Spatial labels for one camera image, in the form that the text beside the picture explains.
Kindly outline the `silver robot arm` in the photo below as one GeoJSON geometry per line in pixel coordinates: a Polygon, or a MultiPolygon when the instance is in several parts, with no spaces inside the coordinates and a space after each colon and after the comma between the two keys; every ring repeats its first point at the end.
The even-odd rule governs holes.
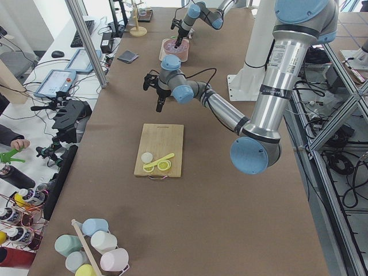
{"type": "Polygon", "coordinates": [[[259,88],[251,118],[217,94],[208,83],[188,80],[181,72],[181,61],[167,55],[159,75],[146,78],[144,87],[158,94],[156,111],[167,97],[180,104],[199,100],[227,129],[237,134],[230,150],[233,165],[245,174],[259,174],[281,155],[278,132],[285,108],[311,45],[333,41],[337,31],[336,1],[276,1],[275,43],[259,88]]]}
{"type": "Polygon", "coordinates": [[[230,11],[232,7],[249,7],[249,5],[252,4],[252,1],[237,1],[237,0],[228,0],[228,1],[222,1],[218,8],[216,8],[214,11],[211,11],[207,6],[206,3],[203,1],[199,2],[193,2],[183,19],[178,20],[176,19],[176,10],[174,14],[174,18],[172,19],[171,23],[171,30],[173,30],[175,27],[178,28],[178,35],[177,40],[175,42],[174,48],[177,49],[181,46],[182,40],[186,38],[195,21],[197,19],[203,20],[206,24],[211,26],[215,30],[219,30],[223,27],[224,24],[224,16],[230,11]]]}

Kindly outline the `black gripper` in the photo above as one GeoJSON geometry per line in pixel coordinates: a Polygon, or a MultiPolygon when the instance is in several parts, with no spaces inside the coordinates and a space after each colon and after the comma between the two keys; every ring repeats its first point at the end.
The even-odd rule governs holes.
{"type": "Polygon", "coordinates": [[[183,24],[180,24],[179,25],[179,28],[178,28],[178,37],[177,37],[177,40],[175,42],[175,48],[178,48],[181,46],[182,44],[182,40],[183,38],[187,37],[189,35],[189,32],[190,32],[190,26],[188,25],[183,25],[183,24]]]}
{"type": "Polygon", "coordinates": [[[163,89],[159,85],[157,85],[156,93],[158,95],[158,101],[156,104],[156,112],[161,112],[166,98],[171,96],[171,90],[163,89]]]}

